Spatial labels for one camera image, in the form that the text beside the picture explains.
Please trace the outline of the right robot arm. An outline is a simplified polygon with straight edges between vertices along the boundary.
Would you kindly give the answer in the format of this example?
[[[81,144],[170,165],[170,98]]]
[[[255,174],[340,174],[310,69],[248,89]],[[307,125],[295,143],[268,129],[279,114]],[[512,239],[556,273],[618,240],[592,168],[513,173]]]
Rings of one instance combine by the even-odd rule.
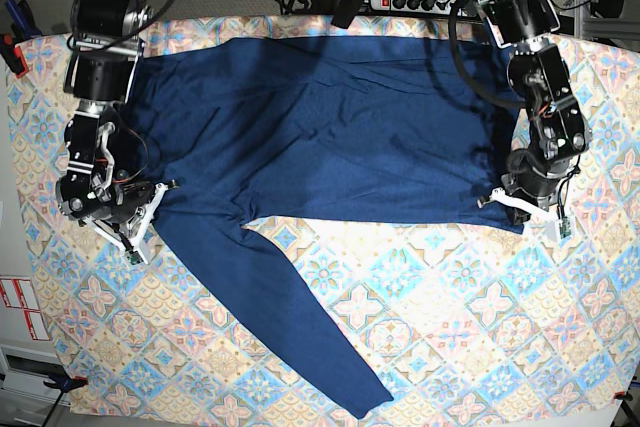
[[[74,0],[63,90],[79,102],[64,130],[69,155],[56,183],[63,215],[90,226],[131,265],[146,264],[144,237],[174,182],[155,183],[128,165],[125,147],[140,136],[121,117],[143,58],[144,30],[175,0],[154,11],[148,0]]]

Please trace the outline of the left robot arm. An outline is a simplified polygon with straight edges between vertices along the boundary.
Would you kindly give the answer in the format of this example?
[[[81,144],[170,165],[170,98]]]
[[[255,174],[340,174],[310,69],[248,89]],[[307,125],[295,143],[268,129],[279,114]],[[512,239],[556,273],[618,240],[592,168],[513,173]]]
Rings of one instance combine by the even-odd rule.
[[[519,100],[498,96],[466,70],[457,21],[468,7],[486,22],[498,47],[511,49],[507,81]],[[551,0],[455,0],[448,20],[450,50],[462,79],[490,104],[524,110],[529,121],[528,145],[509,153],[499,186],[479,198],[479,207],[500,203],[516,225],[536,218],[562,242],[576,233],[568,187],[580,172],[592,130],[571,89],[566,62],[549,38],[559,27]]]

